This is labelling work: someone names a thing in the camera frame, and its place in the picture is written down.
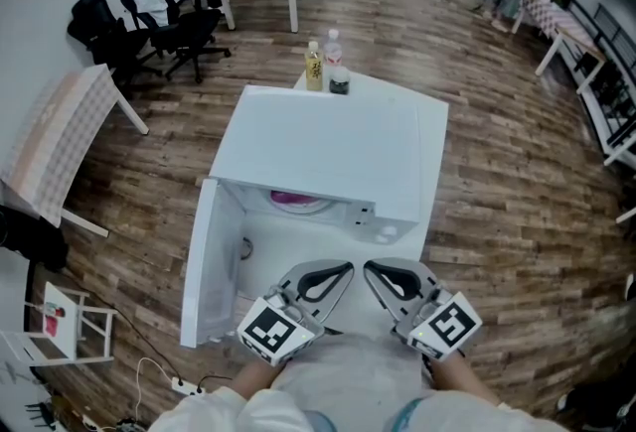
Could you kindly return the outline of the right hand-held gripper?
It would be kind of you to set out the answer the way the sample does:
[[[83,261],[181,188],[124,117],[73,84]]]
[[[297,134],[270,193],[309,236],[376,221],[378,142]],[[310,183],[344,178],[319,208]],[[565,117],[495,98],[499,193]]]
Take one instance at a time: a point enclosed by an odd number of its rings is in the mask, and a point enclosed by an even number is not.
[[[372,259],[365,263],[364,277],[382,307],[397,321],[397,336],[431,360],[446,360],[483,324],[461,292],[433,288],[437,278],[420,261]],[[407,305],[419,299],[408,311]]]

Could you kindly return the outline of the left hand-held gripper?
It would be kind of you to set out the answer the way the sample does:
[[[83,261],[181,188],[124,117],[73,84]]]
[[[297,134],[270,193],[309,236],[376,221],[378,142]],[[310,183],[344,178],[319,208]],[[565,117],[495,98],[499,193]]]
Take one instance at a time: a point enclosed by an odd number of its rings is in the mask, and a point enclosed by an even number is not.
[[[354,265],[344,260],[295,265],[280,279],[281,288],[254,301],[238,325],[238,339],[271,366],[290,361],[325,335],[320,322],[336,308],[354,275]]]

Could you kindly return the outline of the purple eggplant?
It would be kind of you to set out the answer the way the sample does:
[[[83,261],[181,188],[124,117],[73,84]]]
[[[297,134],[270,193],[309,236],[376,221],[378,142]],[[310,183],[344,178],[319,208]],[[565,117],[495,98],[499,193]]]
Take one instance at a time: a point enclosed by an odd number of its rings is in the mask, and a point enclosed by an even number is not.
[[[311,213],[319,210],[322,200],[281,191],[271,191],[269,199],[277,208],[290,213]]]

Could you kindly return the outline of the white microwave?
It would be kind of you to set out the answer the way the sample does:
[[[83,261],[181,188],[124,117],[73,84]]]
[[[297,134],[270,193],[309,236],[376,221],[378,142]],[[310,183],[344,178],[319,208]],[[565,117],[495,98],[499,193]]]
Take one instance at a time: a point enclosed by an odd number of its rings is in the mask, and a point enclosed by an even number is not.
[[[220,340],[239,323],[239,268],[253,252],[245,221],[280,216],[394,244],[420,223],[418,111],[391,99],[247,86],[199,195],[183,291],[180,342]],[[271,191],[323,201],[311,213]]]

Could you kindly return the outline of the person's left forearm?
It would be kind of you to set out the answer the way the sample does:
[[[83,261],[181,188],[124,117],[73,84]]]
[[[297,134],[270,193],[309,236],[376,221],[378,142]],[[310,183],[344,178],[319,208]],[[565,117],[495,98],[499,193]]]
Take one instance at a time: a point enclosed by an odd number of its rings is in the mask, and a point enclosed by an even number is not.
[[[252,399],[258,392],[271,385],[284,369],[284,364],[271,366],[263,360],[255,360],[244,366],[229,383],[229,388],[245,400]]]

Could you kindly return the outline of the person's right forearm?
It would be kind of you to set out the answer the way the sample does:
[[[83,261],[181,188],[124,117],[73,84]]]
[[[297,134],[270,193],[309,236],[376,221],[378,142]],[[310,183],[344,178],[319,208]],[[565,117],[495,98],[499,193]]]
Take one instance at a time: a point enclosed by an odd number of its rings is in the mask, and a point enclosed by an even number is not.
[[[478,377],[460,352],[445,360],[431,362],[432,379],[437,389],[461,391],[479,397],[497,406],[502,400]]]

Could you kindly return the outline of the person's white clothing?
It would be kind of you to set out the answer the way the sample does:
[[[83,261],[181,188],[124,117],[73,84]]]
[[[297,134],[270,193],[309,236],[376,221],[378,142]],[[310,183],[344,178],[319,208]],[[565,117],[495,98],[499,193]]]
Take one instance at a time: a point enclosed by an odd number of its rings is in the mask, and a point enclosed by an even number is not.
[[[320,340],[250,400],[230,389],[231,381],[183,398],[148,432],[568,432],[499,396],[495,406],[439,390],[431,362],[394,341],[361,335]]]

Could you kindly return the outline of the white power strip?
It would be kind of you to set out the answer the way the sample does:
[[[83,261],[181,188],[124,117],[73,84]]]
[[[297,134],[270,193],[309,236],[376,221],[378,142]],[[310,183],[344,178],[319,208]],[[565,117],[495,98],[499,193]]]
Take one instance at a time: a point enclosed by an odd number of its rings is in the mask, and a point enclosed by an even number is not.
[[[207,390],[201,382],[191,382],[185,378],[179,378],[178,376],[172,377],[171,387],[173,391],[184,396],[193,396],[207,393]]]

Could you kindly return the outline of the yellow label drink bottle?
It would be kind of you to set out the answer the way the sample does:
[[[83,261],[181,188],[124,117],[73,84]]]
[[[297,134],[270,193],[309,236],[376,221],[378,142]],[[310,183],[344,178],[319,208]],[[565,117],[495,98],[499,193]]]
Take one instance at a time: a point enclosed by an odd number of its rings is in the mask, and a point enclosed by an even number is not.
[[[316,41],[308,43],[305,53],[305,79],[307,90],[321,91],[323,89],[323,57]]]

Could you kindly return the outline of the red label drink bottle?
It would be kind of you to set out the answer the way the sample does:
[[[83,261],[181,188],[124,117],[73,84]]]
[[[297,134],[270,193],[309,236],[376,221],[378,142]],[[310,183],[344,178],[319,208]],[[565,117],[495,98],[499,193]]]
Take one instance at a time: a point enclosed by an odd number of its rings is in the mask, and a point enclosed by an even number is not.
[[[324,63],[328,72],[342,64],[343,49],[339,36],[340,33],[337,29],[330,29],[328,39],[323,46]]]

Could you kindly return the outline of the small white stool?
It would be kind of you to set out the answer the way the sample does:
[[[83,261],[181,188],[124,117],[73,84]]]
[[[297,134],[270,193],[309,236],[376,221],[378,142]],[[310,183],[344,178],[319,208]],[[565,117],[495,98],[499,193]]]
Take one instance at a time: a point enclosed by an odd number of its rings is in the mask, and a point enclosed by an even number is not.
[[[45,285],[41,304],[26,306],[42,316],[38,331],[0,330],[16,359],[29,367],[110,362],[111,337],[118,312],[109,307],[91,306],[85,291]]]

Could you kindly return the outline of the red and green item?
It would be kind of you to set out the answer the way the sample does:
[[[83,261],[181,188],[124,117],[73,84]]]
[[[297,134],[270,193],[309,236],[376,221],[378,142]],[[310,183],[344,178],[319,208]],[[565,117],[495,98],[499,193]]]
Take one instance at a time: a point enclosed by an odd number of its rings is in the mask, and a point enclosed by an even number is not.
[[[66,310],[53,302],[46,302],[42,307],[42,314],[44,317],[44,332],[54,338],[58,332],[60,319],[66,316]]]

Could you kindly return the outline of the black office chair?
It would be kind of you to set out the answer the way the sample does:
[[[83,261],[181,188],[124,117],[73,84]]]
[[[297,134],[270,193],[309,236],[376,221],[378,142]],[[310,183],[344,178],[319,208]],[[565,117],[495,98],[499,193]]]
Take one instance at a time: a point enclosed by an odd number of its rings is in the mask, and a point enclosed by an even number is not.
[[[156,51],[139,57],[150,41],[150,30],[128,30],[122,18],[113,16],[106,0],[79,0],[72,8],[67,33],[85,45],[96,65],[107,65],[117,84],[129,86],[141,72],[163,75],[145,65]]]
[[[138,14],[132,0],[120,0],[130,13],[137,29],[149,29],[150,44],[158,56],[167,53],[176,57],[165,77],[170,80],[173,73],[183,65],[190,63],[194,67],[195,82],[203,81],[200,71],[199,57],[203,55],[222,55],[229,58],[232,52],[228,48],[217,47],[214,32],[217,29],[222,13],[218,9],[205,10],[201,0],[193,0],[195,9],[184,12],[181,0],[165,0],[168,4],[169,25],[159,27],[148,14]]]

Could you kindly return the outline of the black antenna router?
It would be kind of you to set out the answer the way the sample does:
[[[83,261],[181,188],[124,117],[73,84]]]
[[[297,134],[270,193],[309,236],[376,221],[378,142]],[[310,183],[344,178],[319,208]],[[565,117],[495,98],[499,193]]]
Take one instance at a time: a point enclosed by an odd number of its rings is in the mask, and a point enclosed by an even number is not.
[[[47,402],[25,404],[24,407],[30,420],[38,421],[38,424],[35,425],[36,428],[51,428],[52,424],[55,422],[55,417],[51,413]]]

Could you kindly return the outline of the pink checkered cloth table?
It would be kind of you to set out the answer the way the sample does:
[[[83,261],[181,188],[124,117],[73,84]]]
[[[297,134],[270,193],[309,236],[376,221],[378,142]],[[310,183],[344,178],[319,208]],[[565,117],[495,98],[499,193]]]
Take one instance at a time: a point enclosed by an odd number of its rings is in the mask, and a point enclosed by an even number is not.
[[[597,61],[591,73],[585,78],[584,85],[579,88],[585,87],[595,79],[606,63],[606,57],[570,12],[563,10],[552,0],[523,0],[512,27],[513,34],[517,33],[526,16],[530,17],[553,42],[536,68],[535,75],[541,75],[544,72],[562,41],[568,41],[578,45]]]

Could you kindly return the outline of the white frame table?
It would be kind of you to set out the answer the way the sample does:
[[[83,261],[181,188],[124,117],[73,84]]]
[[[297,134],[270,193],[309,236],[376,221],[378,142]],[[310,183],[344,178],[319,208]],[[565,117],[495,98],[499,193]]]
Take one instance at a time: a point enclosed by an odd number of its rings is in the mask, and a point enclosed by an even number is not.
[[[603,154],[636,171],[636,40],[603,6],[588,13],[579,3],[574,15],[605,57],[590,52],[578,59],[575,70],[584,74],[582,95]]]

